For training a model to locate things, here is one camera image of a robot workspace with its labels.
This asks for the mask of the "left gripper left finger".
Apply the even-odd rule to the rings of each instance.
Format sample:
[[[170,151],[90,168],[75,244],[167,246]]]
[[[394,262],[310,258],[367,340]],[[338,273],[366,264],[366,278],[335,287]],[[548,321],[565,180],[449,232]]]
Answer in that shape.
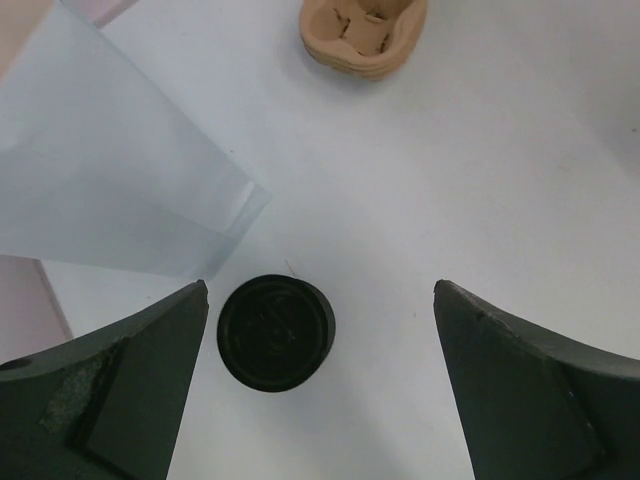
[[[2,478],[167,478],[208,310],[199,280],[2,364]]]

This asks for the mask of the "light blue paper bag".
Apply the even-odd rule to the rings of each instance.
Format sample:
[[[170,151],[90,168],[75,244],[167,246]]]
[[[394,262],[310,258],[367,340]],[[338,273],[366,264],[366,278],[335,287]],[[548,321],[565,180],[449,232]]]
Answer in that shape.
[[[1,5],[1,251],[210,277],[268,202],[98,29]]]

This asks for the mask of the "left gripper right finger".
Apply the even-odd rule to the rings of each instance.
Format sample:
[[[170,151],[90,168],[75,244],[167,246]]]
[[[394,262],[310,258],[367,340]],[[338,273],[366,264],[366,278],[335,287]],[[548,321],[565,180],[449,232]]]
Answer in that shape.
[[[449,280],[435,284],[434,315],[475,478],[638,478],[638,360]]]

